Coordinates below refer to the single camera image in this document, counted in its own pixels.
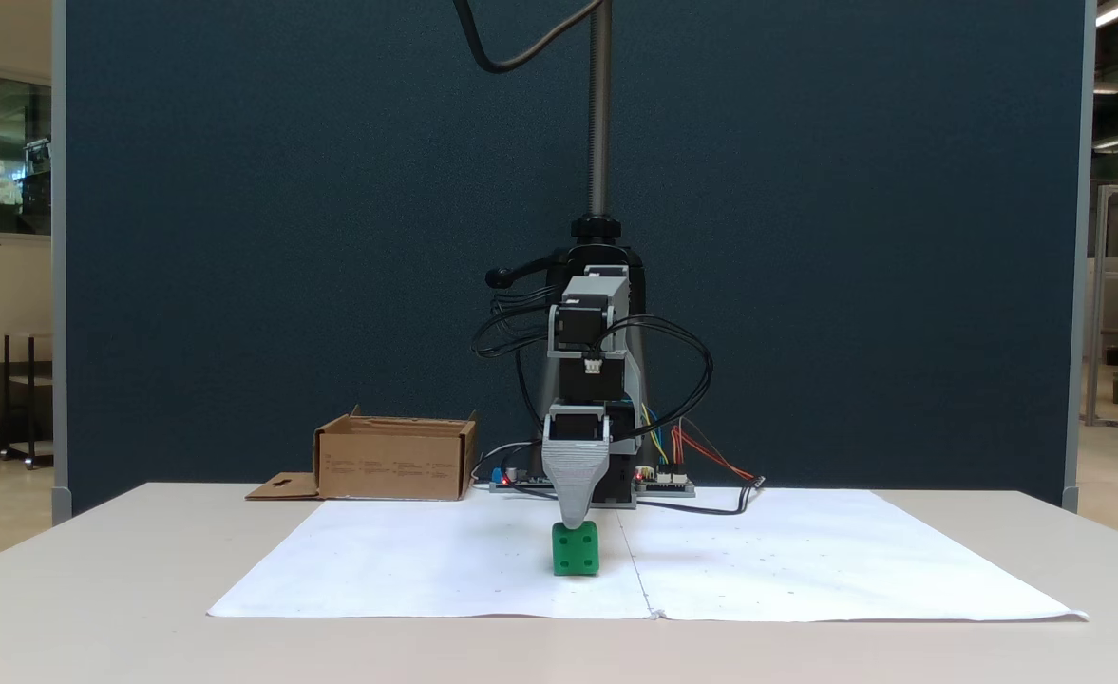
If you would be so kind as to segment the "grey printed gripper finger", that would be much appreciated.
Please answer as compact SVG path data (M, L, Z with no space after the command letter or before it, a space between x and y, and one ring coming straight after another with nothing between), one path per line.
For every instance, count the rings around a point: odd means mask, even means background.
M584 524L593 492L608 471L610 441L542 441L544 475L555 488L563 528Z

